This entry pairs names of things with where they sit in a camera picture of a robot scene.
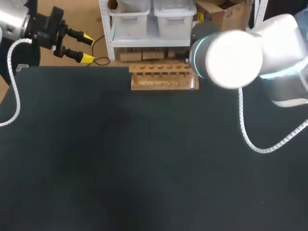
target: black mat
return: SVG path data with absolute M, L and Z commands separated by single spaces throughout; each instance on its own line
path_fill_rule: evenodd
M 256 154 L 237 91 L 131 92 L 126 68 L 29 68 L 0 128 L 0 231 L 306 231 L 308 131 Z M 308 117 L 244 89 L 266 147 Z M 12 89 L 0 121 L 15 110 Z

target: white shelf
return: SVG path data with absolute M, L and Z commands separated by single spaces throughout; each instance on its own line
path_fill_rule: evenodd
M 112 29 L 113 47 L 189 47 L 190 39 L 174 40 L 162 39 L 159 37 L 157 19 L 154 17 L 148 18 L 148 38 L 146 39 L 121 39 L 116 33 L 116 28 Z

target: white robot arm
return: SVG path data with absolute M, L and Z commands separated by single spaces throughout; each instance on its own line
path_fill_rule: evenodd
M 283 14 L 248 32 L 218 32 L 198 40 L 190 64 L 226 89 L 245 87 L 260 76 L 276 105 L 292 107 L 308 103 L 307 57 L 296 20 Z

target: plastic container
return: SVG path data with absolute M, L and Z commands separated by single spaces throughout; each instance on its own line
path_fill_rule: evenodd
M 190 39 L 196 13 L 194 0 L 154 0 L 159 36 L 163 39 Z
M 115 26 L 115 33 L 119 38 L 147 38 L 147 21 L 151 9 L 151 1 L 147 0 L 147 3 L 142 5 L 144 9 L 140 9 L 141 12 L 137 13 L 113 13 L 109 11 L 109 15 L 112 16 L 113 26 Z

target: wooden block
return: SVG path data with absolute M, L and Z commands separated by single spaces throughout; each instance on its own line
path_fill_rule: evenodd
M 141 49 L 132 49 L 126 48 L 125 50 L 121 51 L 120 53 L 120 60 L 122 62 L 135 62 L 142 60 L 142 52 Z
M 168 58 L 175 58 L 175 53 L 185 53 L 184 47 L 171 47 L 168 50 Z
M 143 48 L 142 49 L 142 59 L 163 59 L 164 50 L 162 48 Z

